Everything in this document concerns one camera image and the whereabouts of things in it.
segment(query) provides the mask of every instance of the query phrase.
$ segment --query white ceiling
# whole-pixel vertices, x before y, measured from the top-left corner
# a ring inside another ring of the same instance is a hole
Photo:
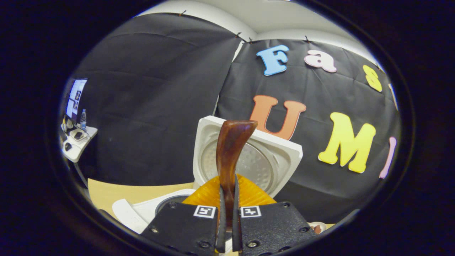
[[[295,2],[286,0],[191,1],[217,7],[237,17],[256,33],[283,29],[311,29],[336,34],[351,40],[354,39],[349,33],[334,23]]]

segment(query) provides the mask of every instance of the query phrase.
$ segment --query white wall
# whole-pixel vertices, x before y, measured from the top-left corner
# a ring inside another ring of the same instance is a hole
[[[322,43],[327,43],[335,46],[339,46],[348,51],[357,53],[372,63],[376,64],[377,60],[373,55],[362,46],[360,42],[354,38],[349,39],[344,36],[327,33],[323,31],[318,31],[317,28],[314,30],[308,29],[287,29],[287,30],[275,30],[262,32],[260,34],[256,33],[251,27],[239,20],[237,17],[208,4],[189,1],[189,0],[173,0],[163,2],[153,8],[150,8],[140,15],[150,14],[150,13],[182,13],[185,11],[186,15],[199,17],[201,19],[210,21],[212,23],[218,24],[227,30],[231,31],[234,34],[241,32],[240,37],[245,41],[249,41],[249,38],[253,40],[264,40],[264,39],[297,39],[305,40],[305,36],[308,37],[310,41],[318,41]]]

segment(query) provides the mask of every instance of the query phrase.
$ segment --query brown plastic handle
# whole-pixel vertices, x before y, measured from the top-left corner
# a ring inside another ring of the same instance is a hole
[[[217,143],[217,170],[220,176],[220,185],[223,188],[226,205],[226,226],[232,227],[232,213],[234,206],[235,166],[238,157],[248,139],[258,126],[257,121],[227,120],[221,126]]]

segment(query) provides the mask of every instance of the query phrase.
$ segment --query computer mouse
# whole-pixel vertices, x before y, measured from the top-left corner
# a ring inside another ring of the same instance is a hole
[[[72,148],[71,144],[70,144],[69,142],[67,142],[67,143],[65,144],[65,151],[68,151],[68,150],[70,150],[71,148]]]

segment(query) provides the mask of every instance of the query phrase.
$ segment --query white desk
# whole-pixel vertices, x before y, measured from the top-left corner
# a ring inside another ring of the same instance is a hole
[[[77,162],[79,161],[79,158],[81,157],[82,152],[84,151],[84,149],[86,148],[88,143],[98,132],[98,129],[87,126],[86,131],[87,131],[87,133],[85,133],[84,131],[82,131],[79,128],[72,130],[70,132],[70,135],[67,135],[66,140],[63,142],[61,151],[66,158],[68,158],[71,162],[74,163],[74,167],[76,168],[77,173],[79,174],[80,178],[84,182],[85,186],[88,188],[87,180],[85,179],[84,175],[82,175],[81,169],[79,169],[79,165],[77,164]],[[77,132],[82,132],[82,136],[79,140],[76,140],[74,138],[74,135]],[[66,143],[71,144],[71,148],[68,151],[65,150]]]

